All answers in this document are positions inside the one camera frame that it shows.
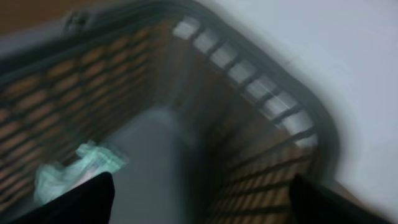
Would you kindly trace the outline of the grey plastic mesh basket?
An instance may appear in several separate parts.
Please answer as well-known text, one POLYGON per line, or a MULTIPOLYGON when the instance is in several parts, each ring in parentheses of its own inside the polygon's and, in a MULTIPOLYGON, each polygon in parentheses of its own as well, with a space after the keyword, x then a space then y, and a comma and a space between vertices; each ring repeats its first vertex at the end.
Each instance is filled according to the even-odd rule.
POLYGON ((194 1, 133 1, 1 42, 1 222, 43 205, 39 166, 108 143, 109 223, 295 223, 295 175, 329 187, 339 153, 320 100, 194 1))

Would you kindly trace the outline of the teal snack packet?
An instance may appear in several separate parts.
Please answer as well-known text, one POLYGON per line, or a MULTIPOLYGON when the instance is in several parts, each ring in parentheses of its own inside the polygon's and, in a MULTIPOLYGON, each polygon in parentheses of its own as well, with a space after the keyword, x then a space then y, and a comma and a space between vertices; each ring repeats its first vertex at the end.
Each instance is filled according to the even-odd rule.
POLYGON ((59 162, 39 166, 35 176, 34 200, 44 205, 103 172, 111 174, 125 167, 129 159, 108 144, 88 141, 75 151, 78 159, 64 166, 59 162))

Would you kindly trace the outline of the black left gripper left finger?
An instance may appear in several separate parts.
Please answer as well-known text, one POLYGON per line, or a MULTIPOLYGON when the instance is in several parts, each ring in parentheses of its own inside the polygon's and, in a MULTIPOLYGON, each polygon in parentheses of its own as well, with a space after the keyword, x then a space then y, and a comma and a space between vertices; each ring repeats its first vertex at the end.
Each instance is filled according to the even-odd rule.
POLYGON ((103 172, 10 224, 108 224, 114 196, 113 176, 103 172))

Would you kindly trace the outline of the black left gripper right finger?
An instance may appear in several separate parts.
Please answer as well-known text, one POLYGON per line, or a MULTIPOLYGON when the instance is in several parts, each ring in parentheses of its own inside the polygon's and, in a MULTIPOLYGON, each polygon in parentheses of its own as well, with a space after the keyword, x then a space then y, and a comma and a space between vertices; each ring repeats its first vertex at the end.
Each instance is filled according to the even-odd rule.
POLYGON ((289 199, 297 223, 390 224, 300 174, 290 183, 289 199))

